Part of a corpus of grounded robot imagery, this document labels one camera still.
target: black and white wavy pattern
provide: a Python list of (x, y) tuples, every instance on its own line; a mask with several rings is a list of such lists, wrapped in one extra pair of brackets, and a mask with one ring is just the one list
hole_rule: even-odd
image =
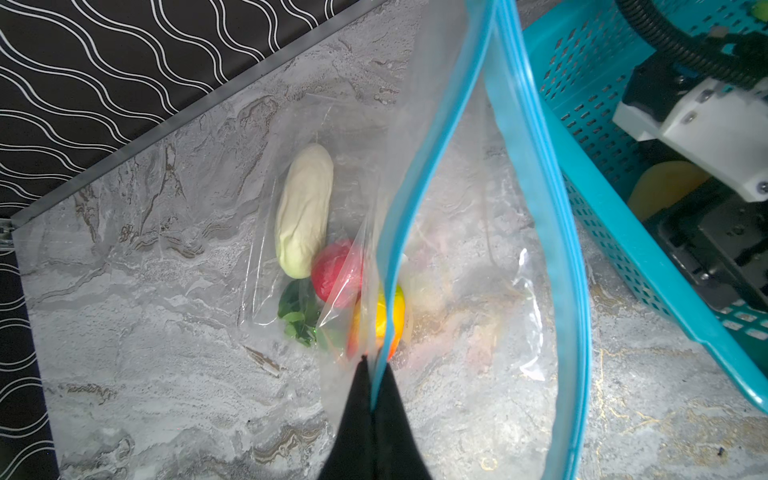
[(0, 480), (58, 476), (16, 258), (0, 251)]
[(355, 1), (0, 0), (0, 217)]

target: white vegetable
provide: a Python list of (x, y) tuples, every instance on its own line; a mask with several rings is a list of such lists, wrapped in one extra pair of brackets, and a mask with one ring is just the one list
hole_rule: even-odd
[(322, 145), (304, 147), (288, 170), (275, 220), (277, 259), (292, 278), (307, 278), (325, 246), (333, 161)]

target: green object in basket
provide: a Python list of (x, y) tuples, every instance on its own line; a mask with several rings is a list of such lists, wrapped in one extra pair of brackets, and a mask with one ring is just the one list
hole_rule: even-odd
[(768, 0), (757, 0), (752, 5), (752, 16), (763, 22), (768, 22)]
[(321, 311), (309, 278), (289, 283), (277, 306), (277, 316), (286, 323), (285, 334), (304, 346), (316, 340), (315, 327)]

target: metal edge strip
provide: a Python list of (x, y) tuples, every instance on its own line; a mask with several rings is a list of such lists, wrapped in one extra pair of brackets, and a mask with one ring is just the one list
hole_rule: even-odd
[(85, 187), (125, 161), (130, 160), (133, 156), (161, 138), (173, 133), (178, 128), (194, 120), (206, 111), (209, 111), (222, 101), (227, 100), (238, 91), (243, 90), (245, 87), (270, 73), (291, 58), (296, 57), (303, 51), (336, 33), (341, 28), (354, 22), (356, 19), (384, 3), (384, 1), (385, 0), (358, 0), (351, 6), (342, 10), (338, 15), (334, 15), (330, 20), (326, 20), (324, 23), (320, 24), (320, 26), (298, 37), (286, 47), (281, 48), (265, 60), (248, 68), (243, 73), (237, 75), (235, 78), (202, 97), (200, 100), (195, 101), (193, 104), (171, 118), (168, 118), (163, 123), (142, 134), (131, 143), (124, 145), (120, 150), (102, 158), (86, 171), (59, 185), (54, 190), (37, 199), (28, 207), (25, 207), (23, 210), (11, 215), (13, 226), (15, 228), (21, 227), (36, 216), (52, 208), (55, 204), (76, 193), (82, 187)]

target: yellow bell pepper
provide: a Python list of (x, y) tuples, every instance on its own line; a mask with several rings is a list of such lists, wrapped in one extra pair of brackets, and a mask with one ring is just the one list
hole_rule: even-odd
[[(347, 339), (347, 356), (352, 357), (357, 353), (357, 332), (360, 325), (360, 298), (357, 299), (355, 310), (352, 314), (352, 325), (349, 328), (349, 338)], [(395, 309), (392, 312), (392, 321), (395, 323), (395, 338), (392, 339), (392, 348), (389, 349), (387, 360), (395, 355), (397, 346), (402, 337), (402, 331), (406, 324), (406, 298), (402, 294), (402, 288), (397, 286), (395, 291)], [(379, 302), (376, 305), (376, 345), (379, 348), (384, 346), (384, 335), (386, 334), (386, 301), (384, 292), (379, 291)]]

